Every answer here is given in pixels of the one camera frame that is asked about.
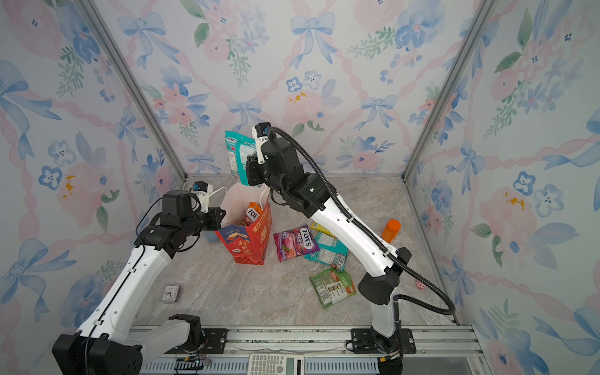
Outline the teal Fox's candy bag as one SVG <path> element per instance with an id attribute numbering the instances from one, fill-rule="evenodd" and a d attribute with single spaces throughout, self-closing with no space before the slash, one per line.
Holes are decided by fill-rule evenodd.
<path id="1" fill-rule="evenodd" d="M 234 131 L 226 131 L 225 141 L 233 178 L 237 183 L 249 186 L 246 163 L 249 156 L 256 155 L 255 140 Z"/>

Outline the orange Fox's fruits candy bag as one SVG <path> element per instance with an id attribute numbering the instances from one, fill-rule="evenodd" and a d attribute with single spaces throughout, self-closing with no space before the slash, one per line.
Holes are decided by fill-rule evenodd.
<path id="1" fill-rule="evenodd" d="M 242 219 L 242 226 L 251 226 L 253 223 L 256 222 L 256 220 L 259 219 L 260 215 L 262 214 L 262 211 L 262 206 L 259 203 L 250 202 Z"/>

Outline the red paper gift bag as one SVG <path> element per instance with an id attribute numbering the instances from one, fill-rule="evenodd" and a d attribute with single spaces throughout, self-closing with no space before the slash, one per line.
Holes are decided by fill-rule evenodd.
<path id="1" fill-rule="evenodd" d="M 238 264 L 263 265 L 272 228 L 269 203 L 270 189 L 262 185 L 249 187 L 240 183 L 231 186 L 220 208 L 226 211 L 217 236 Z M 242 226 L 249 203 L 259 203 L 262 214 L 251 226 Z"/>

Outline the yellow chips snack bag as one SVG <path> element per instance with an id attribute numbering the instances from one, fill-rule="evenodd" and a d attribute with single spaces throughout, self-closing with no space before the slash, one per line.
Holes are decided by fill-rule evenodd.
<path id="1" fill-rule="evenodd" d="M 311 224 L 310 228 L 311 228 L 311 229 L 313 229 L 314 231 L 318 231 L 318 232 L 320 232 L 320 233 L 323 233 L 323 234 L 329 235 L 329 236 L 331 236 L 331 237 L 334 237 L 334 234 L 333 234 L 331 231 L 329 231 L 329 230 L 328 230 L 327 228 L 325 228 L 323 225 L 321 225 L 321 224 L 318 224 L 318 223 L 316 223 L 316 222 L 313 222 L 313 223 Z"/>

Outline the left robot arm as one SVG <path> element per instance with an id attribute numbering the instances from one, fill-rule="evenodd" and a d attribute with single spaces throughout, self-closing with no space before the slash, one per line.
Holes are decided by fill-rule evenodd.
<path id="1" fill-rule="evenodd" d="M 161 197 L 162 210 L 134 242 L 126 266 L 106 297 L 73 334 L 62 334 L 52 354 L 63 374 L 138 374 L 173 348 L 197 354 L 208 342 L 197 316 L 176 314 L 140 335 L 131 325 L 151 286 L 190 237 L 218 231 L 225 210 L 209 204 L 213 188 L 203 181 L 192 190 Z"/>

